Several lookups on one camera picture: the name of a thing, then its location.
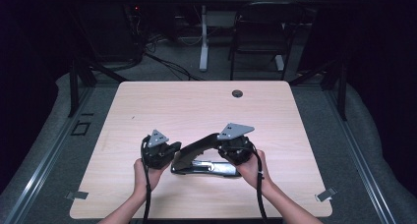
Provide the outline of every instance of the gray carpet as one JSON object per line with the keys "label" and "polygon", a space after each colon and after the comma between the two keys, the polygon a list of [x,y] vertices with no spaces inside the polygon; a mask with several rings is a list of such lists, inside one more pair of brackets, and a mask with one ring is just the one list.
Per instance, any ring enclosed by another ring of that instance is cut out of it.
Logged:
{"label": "gray carpet", "polygon": [[[205,80],[228,80],[228,45],[225,43],[227,43],[227,37],[210,39],[208,71],[205,73],[198,70],[200,44],[187,45],[182,42],[161,41],[156,45],[154,55],[179,64],[191,74]],[[294,51],[290,60],[287,80],[296,77],[297,60],[301,55],[302,46],[303,38],[296,42],[295,49],[297,51]],[[148,57],[145,57],[135,68],[118,73],[133,81],[179,81],[167,68]],[[117,83],[115,81],[101,73],[95,73],[95,75],[99,83],[92,91],[91,97],[78,118],[80,122],[88,122],[89,129],[84,136],[68,135],[66,137],[63,149],[34,203],[30,206],[24,223],[95,223],[97,221],[73,220],[69,216],[72,201],[64,198],[68,191],[78,189],[116,92]],[[61,78],[57,84],[60,93],[50,117],[24,164],[0,196],[0,223],[4,223],[6,220],[36,166],[48,148],[55,143],[57,135],[68,120],[66,117],[70,106],[68,76]],[[327,188],[334,187],[338,191],[331,201],[332,216],[322,220],[325,223],[381,223],[348,152],[346,136],[337,121],[337,115],[333,113],[333,105],[327,99],[327,92],[320,90],[316,80],[309,81],[307,86],[295,86],[292,89],[325,186]],[[360,97],[351,87],[347,92],[346,113],[349,126],[387,199],[389,208],[397,223],[415,222],[417,220],[416,198],[394,179],[389,167],[382,159],[378,132]],[[191,222],[155,221],[153,223]],[[207,223],[232,223],[232,221],[211,220]],[[235,220],[233,223],[260,222],[259,220]]]}

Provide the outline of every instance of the wrist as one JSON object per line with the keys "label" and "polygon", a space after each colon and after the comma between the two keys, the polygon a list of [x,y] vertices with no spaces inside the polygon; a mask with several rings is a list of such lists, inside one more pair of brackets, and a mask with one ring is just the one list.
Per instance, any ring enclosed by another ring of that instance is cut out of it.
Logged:
{"label": "wrist", "polygon": [[262,180],[262,195],[266,196],[267,194],[270,194],[273,190],[273,181],[263,179]]}
{"label": "wrist", "polygon": [[134,189],[131,198],[135,200],[145,201],[147,199],[147,187],[137,187]]}

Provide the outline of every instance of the table surface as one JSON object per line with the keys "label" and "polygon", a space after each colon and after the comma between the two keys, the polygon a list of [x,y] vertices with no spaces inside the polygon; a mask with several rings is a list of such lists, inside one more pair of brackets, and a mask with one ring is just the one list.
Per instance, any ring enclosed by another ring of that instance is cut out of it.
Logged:
{"label": "table surface", "polygon": [[[232,91],[243,92],[240,98]],[[154,129],[182,147],[228,123],[252,126],[246,136],[267,155],[272,179],[315,216],[329,216],[328,200],[316,201],[325,186],[291,89],[286,82],[122,83],[91,156],[70,215],[103,218],[132,193],[141,142]],[[225,161],[215,149],[199,160]],[[264,199],[268,217],[280,217]],[[135,214],[142,218],[145,206]],[[256,191],[242,178],[162,174],[152,192],[149,218],[260,218]]]}

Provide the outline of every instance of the metal bracket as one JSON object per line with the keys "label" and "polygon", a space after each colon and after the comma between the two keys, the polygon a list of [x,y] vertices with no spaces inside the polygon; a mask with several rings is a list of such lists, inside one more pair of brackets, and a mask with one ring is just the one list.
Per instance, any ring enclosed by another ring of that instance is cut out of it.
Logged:
{"label": "metal bracket", "polygon": [[254,130],[254,127],[229,123],[217,136],[218,140],[233,140]]}
{"label": "metal bracket", "polygon": [[160,145],[162,143],[165,143],[167,141],[169,141],[169,138],[164,136],[158,130],[153,130],[152,135],[150,135],[150,139],[149,139],[149,142],[148,142],[148,147],[155,147],[155,146]]}

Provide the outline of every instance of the black chair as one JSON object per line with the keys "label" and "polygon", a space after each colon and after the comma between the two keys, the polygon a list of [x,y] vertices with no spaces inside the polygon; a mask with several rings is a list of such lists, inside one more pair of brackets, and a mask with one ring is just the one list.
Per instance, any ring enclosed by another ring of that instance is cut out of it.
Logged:
{"label": "black chair", "polygon": [[305,15],[296,3],[251,2],[237,13],[229,52],[230,79],[233,80],[235,54],[285,55],[284,80],[294,34]]}

